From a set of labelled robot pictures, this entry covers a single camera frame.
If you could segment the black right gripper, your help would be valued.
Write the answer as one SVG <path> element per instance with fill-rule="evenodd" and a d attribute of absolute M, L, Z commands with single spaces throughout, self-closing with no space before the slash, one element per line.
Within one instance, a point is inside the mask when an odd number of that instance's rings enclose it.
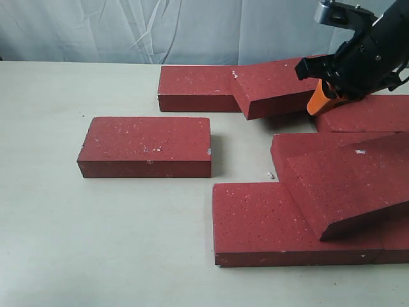
<path fill-rule="evenodd" d="M 407 0 L 394 1 L 370 28 L 353 32 L 335 53 L 302 58 L 295 67 L 298 79 L 319 79 L 306 107 L 311 116 L 407 83 L 399 77 L 408 64 Z"/>

